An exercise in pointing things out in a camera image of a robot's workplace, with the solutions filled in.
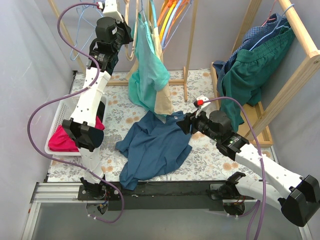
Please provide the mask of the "beige plastic hanger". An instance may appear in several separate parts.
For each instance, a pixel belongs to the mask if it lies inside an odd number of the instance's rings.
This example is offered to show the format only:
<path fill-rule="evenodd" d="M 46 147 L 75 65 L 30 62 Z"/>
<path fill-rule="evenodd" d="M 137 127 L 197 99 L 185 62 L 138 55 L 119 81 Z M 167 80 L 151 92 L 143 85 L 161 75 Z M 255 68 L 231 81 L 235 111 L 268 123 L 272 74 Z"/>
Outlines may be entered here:
<path fill-rule="evenodd" d="M 127 26 L 129 26 L 129 10 L 130 10 L 130 0 L 125 0 L 125 15 L 124 20 Z M 135 1 L 135 22 L 134 22 L 134 31 L 129 33 L 129 43 L 125 45 L 125 54 L 128 61 L 132 61 L 135 56 L 137 34 L 138 34 L 138 20 L 139 20 L 139 0 Z"/>

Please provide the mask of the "navy blue t shirt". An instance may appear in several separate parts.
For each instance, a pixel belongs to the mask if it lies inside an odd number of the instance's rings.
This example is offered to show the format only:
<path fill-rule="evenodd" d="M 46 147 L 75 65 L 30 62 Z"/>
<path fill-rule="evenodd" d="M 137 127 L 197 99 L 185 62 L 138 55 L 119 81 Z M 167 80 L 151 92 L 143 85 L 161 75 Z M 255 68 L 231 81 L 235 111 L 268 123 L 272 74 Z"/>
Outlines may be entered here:
<path fill-rule="evenodd" d="M 133 191 L 139 181 L 167 175 L 181 167 L 192 151 L 190 134 L 184 134 L 177 125 L 185 117 L 182 111 L 167 115 L 165 122 L 148 111 L 134 123 L 115 149 L 127 158 L 119 182 Z"/>

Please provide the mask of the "light blue wire hanger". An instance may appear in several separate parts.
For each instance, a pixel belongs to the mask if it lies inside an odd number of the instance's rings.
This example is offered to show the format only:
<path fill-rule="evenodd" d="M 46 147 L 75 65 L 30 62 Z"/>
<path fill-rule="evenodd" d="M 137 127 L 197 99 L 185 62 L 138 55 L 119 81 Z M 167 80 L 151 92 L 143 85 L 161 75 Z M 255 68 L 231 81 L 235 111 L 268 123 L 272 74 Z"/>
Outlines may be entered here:
<path fill-rule="evenodd" d="M 85 52 L 95 35 L 95 20 L 101 17 L 100 12 L 93 5 L 80 5 L 75 8 L 78 15 L 74 35 L 74 47 Z"/>

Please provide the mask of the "black printed t shirt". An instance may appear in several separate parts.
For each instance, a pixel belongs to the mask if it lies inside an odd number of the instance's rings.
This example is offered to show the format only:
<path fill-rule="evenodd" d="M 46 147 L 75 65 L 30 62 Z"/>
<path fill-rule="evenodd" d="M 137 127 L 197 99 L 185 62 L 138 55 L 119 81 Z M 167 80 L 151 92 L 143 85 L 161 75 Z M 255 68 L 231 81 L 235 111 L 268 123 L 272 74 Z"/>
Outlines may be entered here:
<path fill-rule="evenodd" d="M 104 123 L 105 109 L 106 105 L 102 101 L 100 101 L 97 108 L 96 116 L 102 124 Z"/>

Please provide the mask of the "magenta t shirt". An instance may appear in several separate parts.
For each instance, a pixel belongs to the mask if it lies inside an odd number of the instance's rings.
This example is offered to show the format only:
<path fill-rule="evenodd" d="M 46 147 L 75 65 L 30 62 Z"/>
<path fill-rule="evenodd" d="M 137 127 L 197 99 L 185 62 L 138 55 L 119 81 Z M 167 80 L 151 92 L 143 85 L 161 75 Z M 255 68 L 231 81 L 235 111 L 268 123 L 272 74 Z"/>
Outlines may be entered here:
<path fill-rule="evenodd" d="M 93 152 L 99 148 L 104 139 L 105 126 L 99 117 L 95 118 L 95 126 L 85 121 L 78 123 L 63 120 L 48 140 L 48 149 L 54 153 L 76 153 L 82 149 Z"/>

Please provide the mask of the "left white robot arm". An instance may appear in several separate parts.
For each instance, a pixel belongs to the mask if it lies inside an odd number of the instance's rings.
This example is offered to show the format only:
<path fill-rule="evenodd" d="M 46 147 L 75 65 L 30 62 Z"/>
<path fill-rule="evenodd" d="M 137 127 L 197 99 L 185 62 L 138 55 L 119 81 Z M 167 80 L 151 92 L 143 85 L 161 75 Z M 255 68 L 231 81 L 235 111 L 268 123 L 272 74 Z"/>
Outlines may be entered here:
<path fill-rule="evenodd" d="M 111 17 L 98 19 L 95 33 L 85 75 L 84 87 L 88 90 L 80 95 L 70 119 L 65 119 L 62 127 L 74 141 L 81 163 L 89 171 L 80 179 L 84 190 L 95 200 L 102 200 L 107 196 L 100 160 L 104 132 L 96 128 L 96 123 L 105 116 L 103 91 L 118 63 L 118 53 L 122 45 L 132 42 L 132 38 L 129 26 Z"/>

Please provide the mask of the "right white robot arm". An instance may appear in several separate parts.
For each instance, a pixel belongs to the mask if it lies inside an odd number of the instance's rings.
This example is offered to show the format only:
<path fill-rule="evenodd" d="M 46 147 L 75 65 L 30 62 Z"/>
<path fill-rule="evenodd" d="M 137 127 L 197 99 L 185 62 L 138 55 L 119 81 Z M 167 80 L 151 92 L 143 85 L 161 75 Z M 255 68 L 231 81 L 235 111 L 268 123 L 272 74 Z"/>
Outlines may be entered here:
<path fill-rule="evenodd" d="M 249 141 L 234 132 L 227 115 L 215 110 L 187 113 L 176 123 L 185 134 L 200 132 L 216 141 L 221 154 L 249 168 L 261 177 L 253 180 L 242 172 L 229 177 L 218 190 L 223 198 L 252 197 L 278 209 L 298 227 L 304 227 L 320 208 L 320 184 L 312 175 L 305 177 L 282 167 Z"/>

